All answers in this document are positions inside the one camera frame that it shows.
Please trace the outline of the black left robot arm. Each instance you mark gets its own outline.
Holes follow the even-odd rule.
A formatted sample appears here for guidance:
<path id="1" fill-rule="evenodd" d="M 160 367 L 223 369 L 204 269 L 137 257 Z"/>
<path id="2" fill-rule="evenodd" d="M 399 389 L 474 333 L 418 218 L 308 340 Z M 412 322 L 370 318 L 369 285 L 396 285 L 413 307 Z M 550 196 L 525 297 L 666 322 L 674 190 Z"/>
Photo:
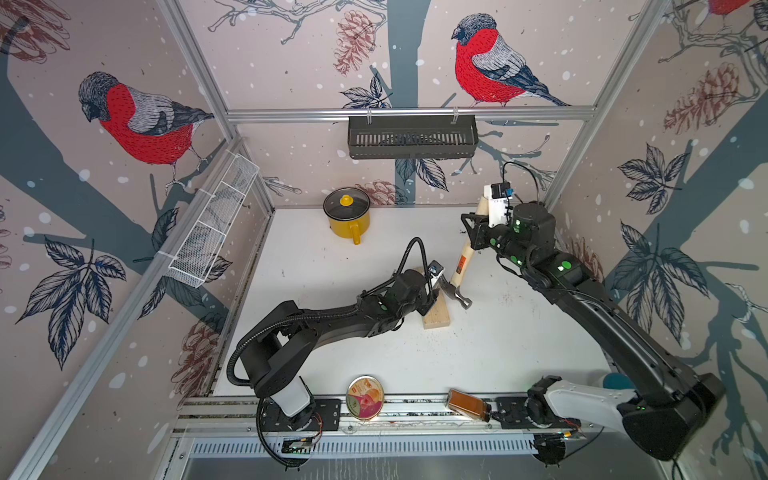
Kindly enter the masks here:
<path id="1" fill-rule="evenodd" d="M 227 380 L 252 389 L 260 400 L 272 400 L 283 415 L 304 425 L 315 413 L 315 401 L 298 372 L 313 350 L 395 331 L 412 312 L 427 314 L 442 273 L 437 262 L 425 272 L 404 270 L 339 308 L 301 309 L 293 300 L 283 301 L 237 342 L 226 365 Z"/>

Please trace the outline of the wooden handle claw hammer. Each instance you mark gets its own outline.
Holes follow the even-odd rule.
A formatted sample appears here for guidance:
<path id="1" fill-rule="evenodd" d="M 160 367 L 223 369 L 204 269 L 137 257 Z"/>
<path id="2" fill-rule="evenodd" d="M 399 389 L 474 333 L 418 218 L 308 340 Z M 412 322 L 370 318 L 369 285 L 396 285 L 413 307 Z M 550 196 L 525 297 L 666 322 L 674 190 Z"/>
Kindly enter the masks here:
<path id="1" fill-rule="evenodd" d="M 452 273 L 451 279 L 447 280 L 445 276 L 442 275 L 438 280 L 439 289 L 444 295 L 449 299 L 457 301 L 464 310 L 471 308 L 472 301 L 461 293 L 460 287 L 466 276 L 467 269 L 474 253 L 475 250 L 472 247 L 472 241 L 470 238 L 467 238 L 462 247 L 459 260 Z"/>

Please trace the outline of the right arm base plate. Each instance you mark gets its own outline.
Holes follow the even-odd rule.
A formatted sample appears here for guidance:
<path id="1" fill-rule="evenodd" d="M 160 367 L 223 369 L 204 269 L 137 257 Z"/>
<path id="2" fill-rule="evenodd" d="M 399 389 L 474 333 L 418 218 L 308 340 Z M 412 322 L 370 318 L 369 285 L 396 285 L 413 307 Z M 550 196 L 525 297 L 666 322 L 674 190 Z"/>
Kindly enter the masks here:
<path id="1" fill-rule="evenodd" d="M 581 422 L 558 417 L 542 400 L 510 396 L 496 399 L 497 409 L 490 413 L 503 429 L 565 429 L 579 430 Z"/>

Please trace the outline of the pale wooden block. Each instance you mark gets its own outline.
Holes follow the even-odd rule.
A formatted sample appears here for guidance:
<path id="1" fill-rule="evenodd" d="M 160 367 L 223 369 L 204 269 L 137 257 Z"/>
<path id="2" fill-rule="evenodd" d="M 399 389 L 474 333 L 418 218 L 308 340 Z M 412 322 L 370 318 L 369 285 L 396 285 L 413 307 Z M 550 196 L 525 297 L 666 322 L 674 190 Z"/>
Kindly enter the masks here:
<path id="1" fill-rule="evenodd" d="M 416 311 L 422 316 L 425 330 L 449 327 L 451 324 L 445 295 L 440 289 L 433 289 L 429 279 L 428 285 L 424 287 L 424 298 Z"/>

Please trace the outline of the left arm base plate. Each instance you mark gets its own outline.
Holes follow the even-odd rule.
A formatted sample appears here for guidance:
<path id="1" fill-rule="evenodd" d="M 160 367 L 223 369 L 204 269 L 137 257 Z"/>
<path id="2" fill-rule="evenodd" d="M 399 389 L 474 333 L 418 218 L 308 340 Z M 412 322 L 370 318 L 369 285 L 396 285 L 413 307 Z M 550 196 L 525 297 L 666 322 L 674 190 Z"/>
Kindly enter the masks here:
<path id="1" fill-rule="evenodd" d="M 337 431 L 341 417 L 341 401 L 336 398 L 315 398 L 296 418 L 286 416 L 271 399 L 264 401 L 257 415 L 262 432 L 318 432 Z"/>

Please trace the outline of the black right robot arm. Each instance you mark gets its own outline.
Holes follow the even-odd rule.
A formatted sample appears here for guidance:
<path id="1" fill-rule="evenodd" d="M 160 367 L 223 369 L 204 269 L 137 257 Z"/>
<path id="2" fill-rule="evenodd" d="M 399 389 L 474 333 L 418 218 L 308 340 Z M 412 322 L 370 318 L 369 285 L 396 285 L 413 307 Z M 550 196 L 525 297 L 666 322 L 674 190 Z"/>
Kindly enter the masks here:
<path id="1" fill-rule="evenodd" d="M 499 262 L 574 319 L 631 381 L 629 389 L 579 385 L 549 375 L 527 391 L 530 421 L 549 427 L 584 420 L 625 434 L 651 457 L 676 458 L 725 395 L 712 374 L 698 374 L 637 326 L 593 272 L 555 246 L 555 218 L 539 203 L 513 207 L 502 223 L 464 213 L 469 247 L 490 248 Z"/>

